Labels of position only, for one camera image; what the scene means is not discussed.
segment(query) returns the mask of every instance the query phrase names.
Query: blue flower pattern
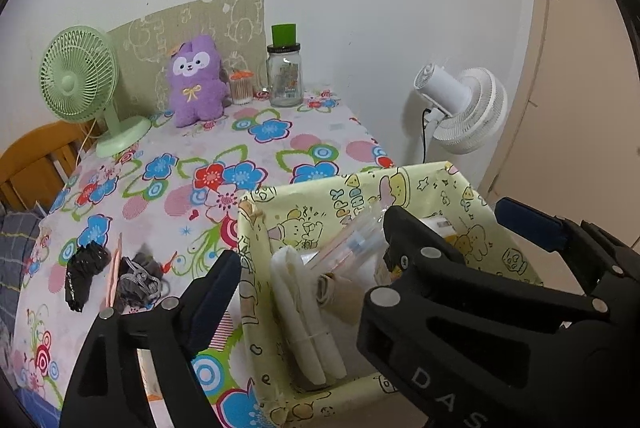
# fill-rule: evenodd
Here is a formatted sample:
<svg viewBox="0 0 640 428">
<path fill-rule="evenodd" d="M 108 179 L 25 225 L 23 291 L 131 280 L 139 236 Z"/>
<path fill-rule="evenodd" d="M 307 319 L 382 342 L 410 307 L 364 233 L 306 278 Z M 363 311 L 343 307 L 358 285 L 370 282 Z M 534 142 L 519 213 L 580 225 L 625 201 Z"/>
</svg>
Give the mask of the blue flower pattern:
<svg viewBox="0 0 640 428">
<path fill-rule="evenodd" d="M 40 269 L 40 260 L 33 260 L 29 264 L 29 267 L 27 268 L 27 272 L 29 273 L 29 276 L 33 276 L 38 272 L 38 269 Z"/>
<path fill-rule="evenodd" d="M 262 124 L 257 124 L 249 128 L 249 133 L 254 136 L 258 143 L 268 143 L 289 136 L 291 122 L 280 119 L 267 119 Z"/>
<path fill-rule="evenodd" d="M 338 166 L 329 161 L 321 161 L 315 166 L 311 164 L 300 164 L 293 168 L 292 183 L 303 183 L 333 177 L 338 174 Z"/>
<path fill-rule="evenodd" d="M 262 412 L 255 397 L 253 383 L 248 390 L 233 390 L 218 405 L 218 413 L 228 426 L 251 426 L 252 428 L 275 428 Z"/>
<path fill-rule="evenodd" d="M 91 215 L 87 221 L 87 226 L 78 237 L 78 245 L 87 246 L 89 242 L 105 246 L 107 244 L 107 232 L 111 224 L 111 217 L 104 215 Z"/>
<path fill-rule="evenodd" d="M 115 179 L 107 179 L 89 194 L 89 201 L 93 204 L 98 204 L 104 197 L 111 195 L 116 190 L 117 182 L 117 177 Z"/>
<path fill-rule="evenodd" d="M 71 191 L 71 188 L 62 188 L 62 191 L 56 197 L 56 200 L 51 204 L 51 208 L 49 210 L 49 214 L 53 213 L 55 210 L 60 209 L 62 205 L 65 203 L 66 196 Z"/>
<path fill-rule="evenodd" d="M 222 178 L 226 183 L 235 184 L 238 189 L 254 191 L 266 178 L 267 172 L 262 168 L 256 168 L 251 161 L 244 161 L 235 166 L 229 166 L 222 172 Z"/>
<path fill-rule="evenodd" d="M 171 153 L 162 154 L 146 165 L 145 174 L 142 178 L 146 181 L 150 181 L 151 179 L 157 181 L 166 179 L 171 175 L 171 168 L 177 163 L 178 157 L 173 156 Z"/>
</svg>

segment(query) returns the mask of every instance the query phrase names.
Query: clear plastic package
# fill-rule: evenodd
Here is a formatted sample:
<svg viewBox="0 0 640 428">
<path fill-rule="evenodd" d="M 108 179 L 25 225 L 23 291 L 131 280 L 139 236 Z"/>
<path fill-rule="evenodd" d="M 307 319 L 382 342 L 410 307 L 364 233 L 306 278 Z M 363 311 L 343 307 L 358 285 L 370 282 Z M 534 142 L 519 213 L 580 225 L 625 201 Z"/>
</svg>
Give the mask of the clear plastic package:
<svg viewBox="0 0 640 428">
<path fill-rule="evenodd" d="M 385 210 L 379 202 L 365 207 L 307 263 L 314 277 L 332 273 L 350 278 L 371 257 L 378 261 L 387 243 L 382 230 Z"/>
</svg>

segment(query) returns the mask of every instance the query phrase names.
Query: cable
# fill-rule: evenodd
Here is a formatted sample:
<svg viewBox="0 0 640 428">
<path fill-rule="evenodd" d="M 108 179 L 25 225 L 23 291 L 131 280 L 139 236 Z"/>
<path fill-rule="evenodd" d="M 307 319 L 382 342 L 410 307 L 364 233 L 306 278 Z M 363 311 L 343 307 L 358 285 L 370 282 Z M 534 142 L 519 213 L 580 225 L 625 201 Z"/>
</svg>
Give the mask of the cable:
<svg viewBox="0 0 640 428">
<path fill-rule="evenodd" d="M 98 122 L 97 119 L 94 119 L 94 124 L 92 125 L 92 129 L 94 128 L 94 125 Z M 90 139 L 99 139 L 100 137 L 102 137 L 102 132 L 98 133 L 98 135 L 88 135 L 88 137 Z"/>
<path fill-rule="evenodd" d="M 91 137 L 91 132 L 94 131 L 94 126 L 95 126 L 95 119 L 94 119 L 94 123 L 91 125 L 91 128 L 89 128 L 89 131 L 87 132 L 87 134 L 84 137 L 84 141 L 82 141 L 82 144 L 80 145 L 80 148 L 78 149 L 78 156 L 76 157 L 76 168 L 78 167 L 78 160 L 80 159 L 80 152 L 82 151 L 82 149 L 84 148 L 84 143 L 86 143 L 86 140 Z"/>
<path fill-rule="evenodd" d="M 425 108 L 424 111 L 422 112 L 422 119 L 420 122 L 420 125 L 422 126 L 422 163 L 423 164 L 427 162 L 427 140 L 425 137 L 427 125 L 424 122 L 424 116 L 426 116 L 430 112 L 431 112 L 430 108 Z"/>
</svg>

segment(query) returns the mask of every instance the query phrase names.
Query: black jar lid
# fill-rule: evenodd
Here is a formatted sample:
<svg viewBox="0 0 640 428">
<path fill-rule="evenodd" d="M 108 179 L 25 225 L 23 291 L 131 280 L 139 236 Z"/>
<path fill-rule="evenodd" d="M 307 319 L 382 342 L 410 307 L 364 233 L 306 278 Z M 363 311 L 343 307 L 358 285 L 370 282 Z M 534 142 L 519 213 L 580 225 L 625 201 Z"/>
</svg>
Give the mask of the black jar lid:
<svg viewBox="0 0 640 428">
<path fill-rule="evenodd" d="M 300 50 L 299 43 L 290 45 L 267 45 L 267 52 L 270 54 L 285 54 L 286 52 L 297 52 Z"/>
</svg>

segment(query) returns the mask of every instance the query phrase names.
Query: pink comb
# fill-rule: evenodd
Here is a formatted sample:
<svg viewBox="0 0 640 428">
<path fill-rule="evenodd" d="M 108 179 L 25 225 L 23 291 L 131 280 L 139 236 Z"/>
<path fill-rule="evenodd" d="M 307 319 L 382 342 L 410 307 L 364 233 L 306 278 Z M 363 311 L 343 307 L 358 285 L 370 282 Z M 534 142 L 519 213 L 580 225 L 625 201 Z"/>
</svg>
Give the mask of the pink comb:
<svg viewBox="0 0 640 428">
<path fill-rule="evenodd" d="M 118 237 L 118 246 L 111 255 L 111 265 L 109 268 L 109 279 L 107 280 L 107 296 L 105 303 L 107 307 L 113 307 L 118 287 L 118 272 L 120 269 L 120 258 L 122 257 L 122 233 Z"/>
</svg>

